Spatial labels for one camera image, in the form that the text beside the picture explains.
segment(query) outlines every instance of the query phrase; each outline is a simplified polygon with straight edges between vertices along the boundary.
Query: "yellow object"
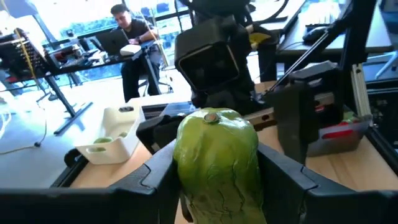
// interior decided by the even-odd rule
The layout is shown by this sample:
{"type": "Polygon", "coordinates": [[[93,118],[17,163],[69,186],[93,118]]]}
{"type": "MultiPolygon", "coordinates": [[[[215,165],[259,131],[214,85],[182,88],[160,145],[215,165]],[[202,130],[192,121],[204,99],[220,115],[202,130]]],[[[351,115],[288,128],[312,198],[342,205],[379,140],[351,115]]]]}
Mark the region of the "yellow object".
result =
{"type": "Polygon", "coordinates": [[[260,44],[261,42],[263,42],[263,41],[265,41],[266,39],[269,39],[269,38],[271,38],[270,35],[262,34],[262,33],[252,33],[249,36],[251,44],[254,44],[254,43],[260,44]]]}

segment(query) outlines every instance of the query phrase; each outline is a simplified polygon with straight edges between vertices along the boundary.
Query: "desk leg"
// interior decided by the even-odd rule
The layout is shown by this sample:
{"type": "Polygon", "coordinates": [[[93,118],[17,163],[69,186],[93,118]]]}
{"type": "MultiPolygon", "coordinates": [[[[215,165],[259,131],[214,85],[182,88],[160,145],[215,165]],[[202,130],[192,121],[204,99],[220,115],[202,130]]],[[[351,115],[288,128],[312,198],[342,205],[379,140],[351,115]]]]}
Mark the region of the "desk leg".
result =
{"type": "Polygon", "coordinates": [[[143,57],[141,57],[144,61],[143,64],[145,65],[147,74],[148,74],[148,82],[149,82],[149,87],[152,89],[151,92],[155,93],[155,95],[160,95],[162,94],[159,89],[159,82],[157,81],[157,77],[154,71],[154,68],[152,67],[152,63],[150,61],[150,58],[148,54],[144,54],[143,57]]]}
{"type": "Polygon", "coordinates": [[[68,113],[70,114],[70,118],[68,118],[68,120],[63,125],[61,125],[56,131],[54,131],[54,135],[60,135],[64,131],[66,131],[70,127],[70,125],[72,125],[74,120],[78,118],[88,107],[90,107],[93,102],[85,103],[78,111],[75,111],[73,109],[73,106],[65,98],[65,95],[63,95],[63,93],[61,92],[61,89],[55,82],[54,77],[46,76],[45,80],[49,83],[50,87],[55,92],[58,99],[62,102],[62,104],[65,106],[68,113]]]}
{"type": "Polygon", "coordinates": [[[75,72],[69,73],[68,74],[70,76],[70,78],[72,79],[73,83],[75,84],[75,86],[81,85],[81,80],[80,78],[76,75],[75,72]]]}

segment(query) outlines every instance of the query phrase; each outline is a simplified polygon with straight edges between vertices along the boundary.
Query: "red object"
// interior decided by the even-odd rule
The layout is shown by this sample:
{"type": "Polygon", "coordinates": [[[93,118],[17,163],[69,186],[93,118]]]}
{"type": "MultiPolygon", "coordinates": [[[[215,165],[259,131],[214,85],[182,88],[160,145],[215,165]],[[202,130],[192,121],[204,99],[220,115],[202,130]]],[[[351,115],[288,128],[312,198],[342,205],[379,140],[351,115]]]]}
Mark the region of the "red object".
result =
{"type": "Polygon", "coordinates": [[[328,134],[324,134],[322,136],[322,139],[340,138],[340,137],[343,137],[343,136],[350,135],[353,132],[354,132],[354,130],[346,130],[346,131],[339,131],[339,132],[336,132],[336,133],[328,133],[328,134]]]}

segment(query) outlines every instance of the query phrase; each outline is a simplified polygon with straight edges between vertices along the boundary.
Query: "black bracket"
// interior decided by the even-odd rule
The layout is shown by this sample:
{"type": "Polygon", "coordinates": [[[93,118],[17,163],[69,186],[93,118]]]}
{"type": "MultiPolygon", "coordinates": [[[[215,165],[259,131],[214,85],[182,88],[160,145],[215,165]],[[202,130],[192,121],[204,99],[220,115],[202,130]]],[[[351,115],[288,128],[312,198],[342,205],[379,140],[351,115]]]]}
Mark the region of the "black bracket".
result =
{"type": "Polygon", "coordinates": [[[319,138],[314,95],[307,83],[296,83],[265,95],[274,108],[278,138],[285,155],[305,164],[308,144],[319,138]]]}

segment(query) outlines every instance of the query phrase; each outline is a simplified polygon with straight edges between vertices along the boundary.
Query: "floor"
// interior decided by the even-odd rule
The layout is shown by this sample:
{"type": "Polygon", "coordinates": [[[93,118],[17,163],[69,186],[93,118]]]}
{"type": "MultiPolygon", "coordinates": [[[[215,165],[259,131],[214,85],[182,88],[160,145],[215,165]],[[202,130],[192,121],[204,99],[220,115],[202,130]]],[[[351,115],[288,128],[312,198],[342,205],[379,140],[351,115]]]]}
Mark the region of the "floor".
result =
{"type": "MultiPolygon", "coordinates": [[[[393,37],[398,43],[398,36],[393,37]]],[[[252,79],[259,82],[257,55],[248,57],[248,67],[252,79]]],[[[366,72],[367,79],[372,77],[366,72]]],[[[283,74],[283,65],[278,65],[278,74],[283,74]]],[[[170,83],[174,92],[191,94],[188,83],[176,70],[162,72],[161,82],[170,83]]],[[[93,105],[62,136],[53,132],[67,117],[65,108],[58,100],[36,100],[43,93],[33,91],[24,93],[18,98],[8,92],[0,93],[0,188],[46,188],[61,174],[65,168],[63,157],[74,145],[92,133],[101,119],[98,111],[106,106],[124,103],[120,78],[84,83],[72,89],[62,87],[62,91],[71,104],[79,106],[92,101],[93,105]],[[21,150],[1,154],[20,147],[32,146],[43,138],[47,123],[47,135],[40,148],[21,150]]]]}

